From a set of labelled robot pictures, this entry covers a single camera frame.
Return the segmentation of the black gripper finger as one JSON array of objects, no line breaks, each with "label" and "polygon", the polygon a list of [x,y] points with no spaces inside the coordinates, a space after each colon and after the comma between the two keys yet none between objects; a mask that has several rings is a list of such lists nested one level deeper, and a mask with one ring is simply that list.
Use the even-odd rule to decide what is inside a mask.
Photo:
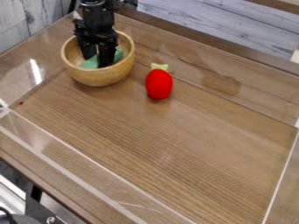
[{"label": "black gripper finger", "polygon": [[118,40],[115,38],[107,38],[98,44],[98,66],[109,67],[114,64],[115,54],[118,50]]},{"label": "black gripper finger", "polygon": [[95,39],[91,37],[78,36],[78,42],[83,58],[89,60],[98,54]]}]

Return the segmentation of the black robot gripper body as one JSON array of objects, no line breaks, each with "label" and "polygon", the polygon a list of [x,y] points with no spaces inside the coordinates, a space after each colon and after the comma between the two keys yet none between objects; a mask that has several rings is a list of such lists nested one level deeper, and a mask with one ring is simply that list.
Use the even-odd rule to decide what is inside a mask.
[{"label": "black robot gripper body", "polygon": [[81,0],[82,18],[74,19],[75,34],[93,43],[117,42],[114,0]]}]

